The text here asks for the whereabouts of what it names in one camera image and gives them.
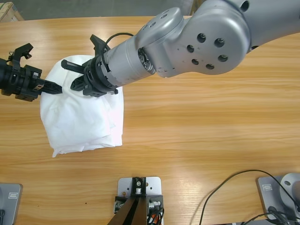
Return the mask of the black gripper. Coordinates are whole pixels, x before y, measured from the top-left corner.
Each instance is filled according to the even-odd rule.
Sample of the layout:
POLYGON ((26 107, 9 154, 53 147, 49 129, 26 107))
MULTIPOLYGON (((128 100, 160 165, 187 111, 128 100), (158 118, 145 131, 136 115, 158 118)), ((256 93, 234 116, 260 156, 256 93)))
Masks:
POLYGON ((84 78, 76 78, 72 81, 70 89, 75 91, 82 91, 83 95, 91 97, 101 97, 105 94, 118 94, 117 87, 112 85, 108 78, 102 71, 102 61, 99 56, 94 57, 81 65, 69 62, 67 60, 61 61, 62 68, 83 74, 84 78))
POLYGON ((62 87, 40 78, 42 70, 26 65, 14 72, 6 60, 0 60, 0 93, 15 95, 16 99, 32 102, 41 92, 51 95, 62 93, 62 87))

